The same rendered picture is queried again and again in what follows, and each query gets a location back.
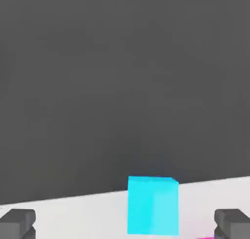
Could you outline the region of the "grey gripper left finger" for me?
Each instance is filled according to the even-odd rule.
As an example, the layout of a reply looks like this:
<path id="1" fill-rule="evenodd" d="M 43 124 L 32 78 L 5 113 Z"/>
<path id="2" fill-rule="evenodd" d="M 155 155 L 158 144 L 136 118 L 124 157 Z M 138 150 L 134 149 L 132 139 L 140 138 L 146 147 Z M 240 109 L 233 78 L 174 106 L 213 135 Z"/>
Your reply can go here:
<path id="1" fill-rule="evenodd" d="M 0 218 L 0 239 L 36 239 L 34 209 L 11 209 Z"/>

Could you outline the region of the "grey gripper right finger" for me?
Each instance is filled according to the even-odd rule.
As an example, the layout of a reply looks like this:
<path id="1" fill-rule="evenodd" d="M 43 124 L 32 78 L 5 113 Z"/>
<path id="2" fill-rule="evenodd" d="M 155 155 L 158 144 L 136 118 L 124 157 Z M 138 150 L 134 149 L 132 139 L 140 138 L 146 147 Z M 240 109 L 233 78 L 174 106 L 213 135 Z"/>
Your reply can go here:
<path id="1" fill-rule="evenodd" d="M 239 209 L 216 209 L 214 239 L 250 239 L 250 218 Z"/>

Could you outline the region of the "large cyan box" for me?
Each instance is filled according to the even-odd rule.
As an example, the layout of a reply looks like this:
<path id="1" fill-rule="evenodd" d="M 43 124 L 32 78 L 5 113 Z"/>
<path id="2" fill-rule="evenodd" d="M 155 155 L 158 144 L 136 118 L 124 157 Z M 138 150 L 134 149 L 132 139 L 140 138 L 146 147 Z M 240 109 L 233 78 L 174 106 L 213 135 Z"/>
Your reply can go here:
<path id="1" fill-rule="evenodd" d="M 127 233 L 179 235 L 179 182 L 166 177 L 128 177 Z"/>

